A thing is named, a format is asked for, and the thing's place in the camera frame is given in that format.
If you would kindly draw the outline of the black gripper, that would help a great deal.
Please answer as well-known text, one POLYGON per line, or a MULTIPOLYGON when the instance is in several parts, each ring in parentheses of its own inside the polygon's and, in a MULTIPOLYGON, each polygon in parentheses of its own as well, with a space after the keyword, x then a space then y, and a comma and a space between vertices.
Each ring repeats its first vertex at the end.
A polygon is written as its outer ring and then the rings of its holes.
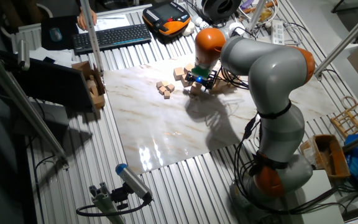
POLYGON ((188 83, 196 82, 206 87, 208 90, 212 90, 216 83, 216 77, 209 78, 207 80, 200 76, 196 77, 191 72, 187 72, 187 74, 185 75, 185 81, 188 83))

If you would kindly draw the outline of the bare person hand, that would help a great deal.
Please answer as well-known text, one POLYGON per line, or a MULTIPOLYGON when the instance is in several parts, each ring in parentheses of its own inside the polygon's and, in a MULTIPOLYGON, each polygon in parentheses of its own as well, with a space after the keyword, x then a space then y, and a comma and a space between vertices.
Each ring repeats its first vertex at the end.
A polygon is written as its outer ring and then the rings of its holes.
MULTIPOLYGON (((96 25, 97 15, 93 10, 91 10, 91 16, 92 16, 93 24, 96 25)), ((77 24, 80 29, 88 30, 88 26, 86 25, 85 15, 83 14, 83 10, 81 6, 80 6, 80 14, 77 17, 77 24)))

